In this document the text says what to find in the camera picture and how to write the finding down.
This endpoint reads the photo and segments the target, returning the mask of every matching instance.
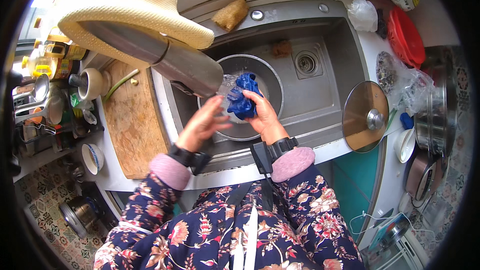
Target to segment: navy floral jacket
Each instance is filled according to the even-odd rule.
[[[226,203],[239,185],[213,188],[201,193],[191,211],[172,219],[181,191],[151,171],[97,251],[94,268],[233,269],[235,249],[243,246],[246,254],[248,240],[243,236],[256,204],[255,269],[364,269],[335,193],[313,164],[275,186],[289,205],[296,231],[283,214],[279,198],[273,199],[273,212],[262,209],[259,181],[239,206]]]

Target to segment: white strap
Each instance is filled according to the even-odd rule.
[[[125,222],[125,221],[120,221],[118,222],[118,226],[128,226],[129,228],[133,228],[133,229],[136,229],[137,231],[140,231],[142,233],[145,233],[147,235],[151,235],[153,234],[153,232],[149,231],[149,230],[146,230],[145,228],[141,228],[141,227],[138,227],[138,226],[135,226],[129,222]]]
[[[257,254],[258,212],[255,204],[251,208],[248,220],[247,256],[245,257],[245,270],[255,270],[255,256]]]
[[[233,255],[233,270],[243,270],[243,233],[238,234],[238,244]]]

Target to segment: hand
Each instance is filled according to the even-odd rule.
[[[247,90],[243,90],[243,95],[253,100],[257,106],[257,115],[253,118],[245,118],[245,121],[250,123],[253,129],[260,134],[262,141],[265,141],[267,145],[272,145],[280,139],[290,138],[266,98]]]
[[[231,123],[223,123],[230,116],[215,117],[223,108],[220,107],[223,96],[214,96],[208,99],[200,110],[196,111],[193,117],[188,121],[183,131],[178,135],[175,145],[191,153],[197,152],[202,143],[212,137],[217,130],[229,129]]]

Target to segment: cutting board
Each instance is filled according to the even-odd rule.
[[[115,61],[104,71],[112,76],[115,84],[134,68]],[[148,176],[148,163],[159,153],[170,148],[157,96],[153,87],[151,69],[140,69],[130,80],[122,84],[103,104],[106,125],[123,174],[129,179]]]

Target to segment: stainless steel sink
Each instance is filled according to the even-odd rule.
[[[319,5],[328,7],[328,13]],[[265,17],[250,17],[260,10]],[[211,20],[201,23],[215,32],[213,45],[204,53],[219,60],[249,54],[269,63],[279,75],[285,93],[280,122],[301,146],[318,147],[343,138],[342,113],[350,91],[367,77],[367,67],[356,31],[339,1],[295,1],[256,6],[237,31],[226,34]],[[272,45],[288,40],[292,52],[274,58]],[[182,131],[197,111],[197,99],[164,80],[177,130]],[[204,172],[254,163],[249,146],[260,139],[238,142],[214,135],[202,149],[213,155]]]

